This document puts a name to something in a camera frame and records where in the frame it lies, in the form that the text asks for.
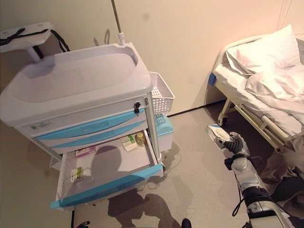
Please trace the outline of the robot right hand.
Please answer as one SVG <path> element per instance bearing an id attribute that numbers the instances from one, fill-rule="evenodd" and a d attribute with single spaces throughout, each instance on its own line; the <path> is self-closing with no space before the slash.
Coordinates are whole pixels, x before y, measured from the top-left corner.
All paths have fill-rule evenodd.
<path id="1" fill-rule="evenodd" d="M 229 136 L 230 138 L 228 141 L 221 138 L 217 139 L 217 143 L 221 149 L 226 148 L 233 154 L 245 154 L 248 156 L 250 155 L 247 144 L 240 134 L 236 132 L 230 132 Z"/>

